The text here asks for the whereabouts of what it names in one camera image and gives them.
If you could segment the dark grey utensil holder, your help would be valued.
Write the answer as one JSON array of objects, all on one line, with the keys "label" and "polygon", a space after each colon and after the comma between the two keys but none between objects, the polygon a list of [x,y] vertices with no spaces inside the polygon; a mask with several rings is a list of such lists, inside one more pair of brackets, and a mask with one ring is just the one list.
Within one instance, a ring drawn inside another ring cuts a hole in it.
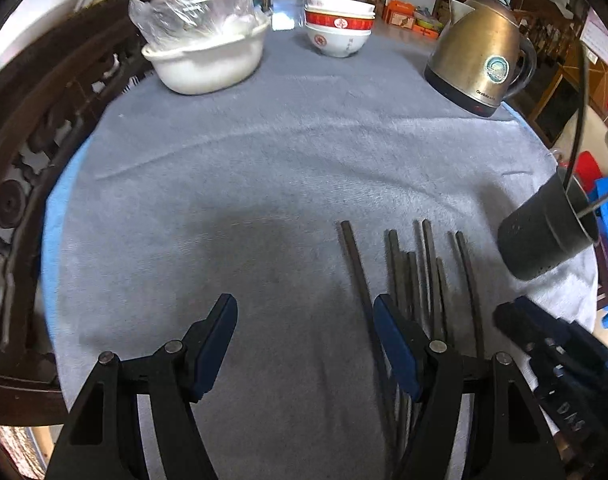
[{"label": "dark grey utensil holder", "polygon": [[521,281],[539,278],[598,244],[596,215],[582,211],[589,199],[560,166],[538,191],[504,218],[497,232],[500,256]]}]

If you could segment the red plastic child chair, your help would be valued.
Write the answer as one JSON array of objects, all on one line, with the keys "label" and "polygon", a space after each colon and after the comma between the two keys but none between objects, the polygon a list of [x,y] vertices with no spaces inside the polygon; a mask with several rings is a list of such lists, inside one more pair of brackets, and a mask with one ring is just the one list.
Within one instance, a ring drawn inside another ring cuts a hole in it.
[{"label": "red plastic child chair", "polygon": [[579,153],[575,166],[575,177],[587,194],[590,194],[596,187],[596,181],[603,177],[596,159],[589,151]]}]

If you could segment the grey table cloth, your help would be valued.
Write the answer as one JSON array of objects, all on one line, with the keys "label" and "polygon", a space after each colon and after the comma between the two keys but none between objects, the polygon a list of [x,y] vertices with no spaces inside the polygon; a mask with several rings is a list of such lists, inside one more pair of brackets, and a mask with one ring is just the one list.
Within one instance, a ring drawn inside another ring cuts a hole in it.
[{"label": "grey table cloth", "polygon": [[102,351],[146,356],[229,292],[238,326],[195,409],[219,477],[385,478],[393,430],[342,221],[375,295],[389,287],[385,233],[418,250],[421,221],[432,223],[465,353],[475,344],[456,232],[485,318],[524,295],[592,327],[592,250],[524,283],[496,245],[553,156],[509,110],[480,118],[444,99],[423,77],[429,52],[375,36],[339,60],[299,30],[269,32],[238,86],[179,96],[150,76],[117,98],[48,203],[42,276],[64,400]]}]

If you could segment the gold electric kettle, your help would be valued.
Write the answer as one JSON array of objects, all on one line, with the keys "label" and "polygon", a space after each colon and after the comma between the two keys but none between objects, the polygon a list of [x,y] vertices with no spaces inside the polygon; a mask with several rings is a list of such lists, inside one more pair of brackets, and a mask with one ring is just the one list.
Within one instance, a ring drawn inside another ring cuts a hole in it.
[{"label": "gold electric kettle", "polygon": [[505,0],[449,2],[450,20],[424,68],[424,78],[449,101],[490,117],[521,92],[537,68],[537,53],[520,33]]}]

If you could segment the dark carved wooden sideboard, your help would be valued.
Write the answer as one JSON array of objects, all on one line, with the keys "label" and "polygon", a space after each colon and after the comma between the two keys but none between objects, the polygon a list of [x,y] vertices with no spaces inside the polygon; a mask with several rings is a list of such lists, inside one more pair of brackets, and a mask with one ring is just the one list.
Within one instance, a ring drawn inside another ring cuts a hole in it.
[{"label": "dark carved wooden sideboard", "polygon": [[106,107],[150,70],[129,1],[87,6],[0,71],[2,426],[48,426],[66,416],[56,358],[34,315],[46,201]]}]

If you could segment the white pot with plastic bag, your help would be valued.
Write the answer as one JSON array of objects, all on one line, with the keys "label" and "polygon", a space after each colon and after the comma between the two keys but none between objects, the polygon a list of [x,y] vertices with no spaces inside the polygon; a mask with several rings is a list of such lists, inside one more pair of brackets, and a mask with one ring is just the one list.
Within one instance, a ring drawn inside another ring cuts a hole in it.
[{"label": "white pot with plastic bag", "polygon": [[200,96],[238,84],[257,69],[270,18],[254,0],[130,0],[141,54],[165,86]]}]

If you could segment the red white bowl stack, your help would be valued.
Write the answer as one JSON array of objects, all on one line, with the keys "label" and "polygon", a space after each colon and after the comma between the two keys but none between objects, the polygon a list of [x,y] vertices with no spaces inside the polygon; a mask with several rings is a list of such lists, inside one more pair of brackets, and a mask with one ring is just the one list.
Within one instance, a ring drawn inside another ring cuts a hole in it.
[{"label": "red white bowl stack", "polygon": [[323,55],[348,58],[371,36],[374,10],[373,4],[357,0],[306,0],[304,28]]}]

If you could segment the wall calendar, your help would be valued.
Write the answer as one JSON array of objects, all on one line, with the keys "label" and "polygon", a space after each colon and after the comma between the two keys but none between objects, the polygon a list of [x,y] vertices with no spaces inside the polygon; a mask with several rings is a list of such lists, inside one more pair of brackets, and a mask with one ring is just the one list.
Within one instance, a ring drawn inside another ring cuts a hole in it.
[{"label": "wall calendar", "polygon": [[608,30],[592,8],[584,21],[580,41],[588,49],[588,58],[592,63],[600,60],[608,66]]}]

